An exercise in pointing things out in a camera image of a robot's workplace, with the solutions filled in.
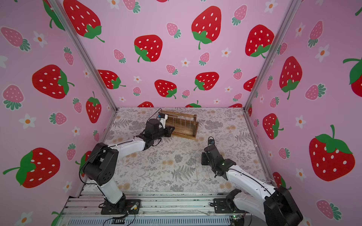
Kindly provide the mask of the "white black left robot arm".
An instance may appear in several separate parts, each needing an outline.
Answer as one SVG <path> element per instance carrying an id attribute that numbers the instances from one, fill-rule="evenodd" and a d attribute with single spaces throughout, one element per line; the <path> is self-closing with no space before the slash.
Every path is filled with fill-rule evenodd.
<path id="1" fill-rule="evenodd" d="M 165 119 L 149 119 L 146 128 L 132 140 L 113 145 L 98 143 L 81 164 L 79 175 L 84 174 L 95 182 L 105 197 L 105 203 L 121 209 L 125 206 L 125 195 L 114 179 L 118 159 L 154 147 L 156 140 L 171 137 L 174 130 L 175 127 L 166 126 Z"/>

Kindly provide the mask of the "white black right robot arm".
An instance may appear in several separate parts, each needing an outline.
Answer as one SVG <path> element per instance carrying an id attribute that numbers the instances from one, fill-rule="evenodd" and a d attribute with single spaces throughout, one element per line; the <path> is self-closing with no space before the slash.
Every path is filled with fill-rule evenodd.
<path id="1" fill-rule="evenodd" d="M 215 145 L 204 149 L 201 164 L 210 166 L 217 177 L 235 183 L 253 197 L 248 199 L 239 189 L 231 191 L 227 199 L 232 212 L 246 211 L 268 226 L 298 226 L 303 221 L 303 215 L 287 188 L 274 187 L 251 176 L 236 162 L 224 159 Z"/>

